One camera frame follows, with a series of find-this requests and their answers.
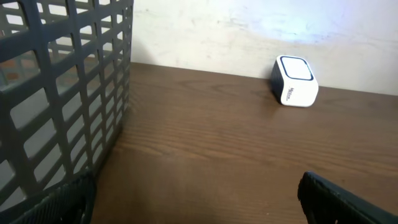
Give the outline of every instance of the cube's top face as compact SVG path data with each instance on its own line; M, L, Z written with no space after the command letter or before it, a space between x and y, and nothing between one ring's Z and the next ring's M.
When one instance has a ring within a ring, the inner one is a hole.
M313 80L313 75L307 62L299 57L281 56L280 61L285 74L292 79Z

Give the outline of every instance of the tabletop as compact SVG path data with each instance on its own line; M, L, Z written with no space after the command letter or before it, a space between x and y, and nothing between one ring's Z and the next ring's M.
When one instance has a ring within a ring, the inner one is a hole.
M92 223L307 223L306 170L398 213L398 96L320 87L278 104L268 80L134 63L128 118Z

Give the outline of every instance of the gray basket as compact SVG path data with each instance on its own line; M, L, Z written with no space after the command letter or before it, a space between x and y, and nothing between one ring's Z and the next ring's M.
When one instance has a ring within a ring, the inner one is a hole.
M0 0L0 212L95 172L128 105L131 0Z

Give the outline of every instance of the white box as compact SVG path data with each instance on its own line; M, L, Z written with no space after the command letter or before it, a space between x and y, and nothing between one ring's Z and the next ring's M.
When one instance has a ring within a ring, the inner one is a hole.
M308 107L318 94L318 82L307 61L280 55L271 74L272 91L283 105Z

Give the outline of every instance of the wall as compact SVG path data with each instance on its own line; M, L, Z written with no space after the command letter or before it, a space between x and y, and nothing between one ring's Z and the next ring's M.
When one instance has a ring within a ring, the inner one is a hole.
M266 77L304 57L321 86L398 95L396 0L137 0L132 61Z

